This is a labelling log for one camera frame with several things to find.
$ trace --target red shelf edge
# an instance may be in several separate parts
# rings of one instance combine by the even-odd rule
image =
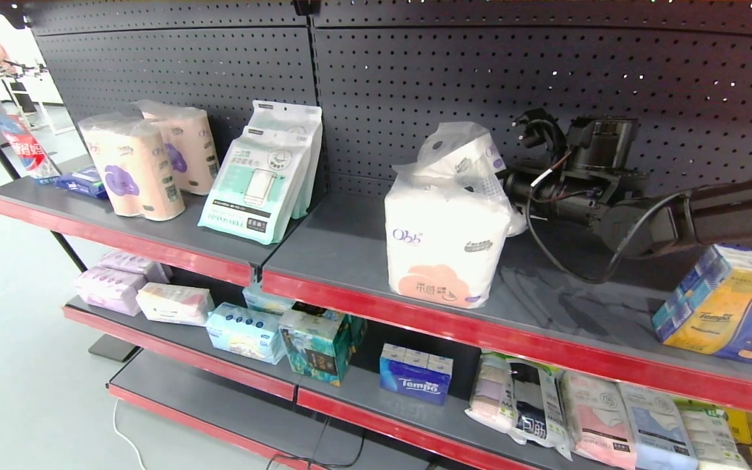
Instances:
[[[220,375],[220,377],[245,384],[246,386],[262,390],[263,392],[279,396],[280,398],[285,398],[289,401],[295,400],[295,385],[290,384],[289,382],[281,381],[274,377],[251,371],[250,369],[245,369],[224,360],[215,359],[208,355],[185,348],[184,346],[179,346],[175,343],[155,338],[154,336],[149,336],[149,334],[141,333],[140,331],[133,330],[133,328],[128,328],[121,324],[114,323],[113,321],[108,321],[108,319],[92,315],[92,313],[83,312],[74,307],[69,307],[67,305],[63,306],[63,316],[72,321],[111,334],[111,336],[123,339],[133,345],[153,351],[156,354],[161,354],[170,359],[178,360],[196,367],[197,369],[211,372],[211,374]]]
[[[242,437],[242,435],[233,434],[233,432],[226,431],[225,429],[219,428],[219,426],[214,426],[210,423],[203,422],[203,420],[196,419],[193,416],[186,415],[185,413],[174,410],[173,408],[165,407],[160,403],[152,401],[152,399],[136,395],[135,393],[123,389],[122,387],[108,384],[108,391],[110,392],[111,396],[122,399],[123,401],[126,401],[131,405],[136,405],[137,407],[143,408],[150,413],[154,413],[169,420],[173,420],[173,422],[178,422],[182,426],[188,426],[188,428],[204,432],[207,435],[211,435],[211,437],[226,441],[226,443],[232,444],[241,449],[245,449],[248,452],[255,453],[260,457],[271,459],[275,455],[284,454],[284,452],[280,452],[277,449],[266,446],[262,443],[258,443],[257,441],[253,441],[251,439],[248,439],[247,437]],[[307,464],[301,461],[280,460],[280,465],[291,467],[295,470],[307,470]]]
[[[83,238],[101,243],[113,249],[134,253],[155,261],[163,262],[183,270],[215,277],[235,285],[248,286],[251,283],[253,269],[248,264],[234,264],[212,256],[176,249],[170,245],[135,237],[128,233],[116,232],[107,228],[96,227],[66,217],[28,208],[18,203],[0,198],[0,214],[23,222],[47,228],[64,235]]]
[[[337,399],[323,396],[320,393],[306,390],[304,387],[301,387],[298,391],[298,405],[310,408],[310,410],[317,411],[318,413],[345,420],[356,426],[379,432],[380,434],[403,441],[403,443],[420,447],[426,451],[480,468],[481,470],[499,470],[501,468],[535,470],[535,467],[524,463],[483,451],[477,447],[457,443],[457,441],[442,437],[442,435],[436,435],[415,426],[406,425],[397,420],[372,413],[372,411],[367,411],[354,405],[343,403]]]
[[[609,380],[641,384],[687,398],[752,411],[752,382],[749,381],[604,351],[455,313],[298,279],[271,270],[263,271],[263,291],[295,298],[314,306],[349,312],[406,330],[523,355],[532,360]]]

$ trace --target floor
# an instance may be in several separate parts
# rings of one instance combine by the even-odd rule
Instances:
[[[50,112],[57,128],[71,124],[64,109]],[[86,152],[75,131],[34,134],[58,163]],[[8,181],[0,166],[0,185]],[[108,250],[70,241],[87,266]],[[138,468],[112,431],[114,398],[104,387],[120,364],[87,353],[101,333],[60,312],[77,274],[50,233],[0,216],[0,470]],[[120,405],[117,422],[148,470],[266,467],[254,454],[131,405]]]

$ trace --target pocket tissue pack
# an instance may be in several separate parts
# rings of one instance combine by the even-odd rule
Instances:
[[[752,250],[709,247],[653,324],[665,345],[752,364]]]
[[[90,306],[135,316],[141,312],[141,307],[135,302],[135,294],[146,283],[140,274],[95,266],[74,280],[74,290]]]
[[[385,343],[379,358],[379,386],[442,407],[453,363],[447,357]]]
[[[505,239],[525,220],[489,163],[487,155],[499,156],[492,139],[451,149],[454,132],[439,132],[427,137],[417,163],[394,166],[384,200],[388,283],[400,295],[477,309],[489,298]]]
[[[295,208],[292,209],[292,218],[301,218],[307,215],[307,209],[313,200],[313,188],[315,187],[315,172],[319,167],[321,155],[321,139],[323,125],[321,123],[321,108],[318,106],[305,106],[302,104],[275,103],[274,101],[254,101],[254,113],[248,126],[269,131],[286,131],[301,136],[310,136],[313,142],[304,159],[308,162],[307,173],[304,176],[304,184]]]
[[[672,398],[662,392],[620,383],[641,470],[695,470],[698,459]]]
[[[304,184],[311,138],[245,126],[230,143],[200,227],[268,245],[280,242]]]
[[[147,283],[135,301],[149,321],[204,325],[214,307],[211,291],[181,285]]]
[[[148,283],[164,283],[165,285],[170,282],[170,277],[173,275],[170,266],[120,250],[104,254],[101,261],[98,261],[98,265],[127,273],[142,274]]]
[[[211,344],[222,351],[277,364],[286,355],[278,322],[272,313],[223,303],[211,312],[205,324]]]

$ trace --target electrical wire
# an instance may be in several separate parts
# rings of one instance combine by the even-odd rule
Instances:
[[[120,435],[121,439],[125,440],[126,443],[132,446],[132,450],[135,451],[135,457],[138,458],[138,466],[141,467],[141,470],[147,470],[147,467],[144,467],[144,461],[141,459],[141,452],[138,451],[138,447],[135,446],[132,441],[126,437],[123,432],[118,431],[118,404],[120,403],[120,398],[116,399],[116,406],[114,407],[114,410],[112,411],[112,429],[116,432],[117,435]]]

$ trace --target purple flower graphic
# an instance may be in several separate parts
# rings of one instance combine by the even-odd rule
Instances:
[[[185,157],[182,157],[181,152],[173,144],[164,144],[167,147],[167,154],[170,156],[170,164],[173,164],[173,169],[176,172],[187,172],[187,163]]]
[[[117,196],[131,194],[138,196],[138,185],[132,181],[132,175],[115,164],[106,166],[106,187]]]

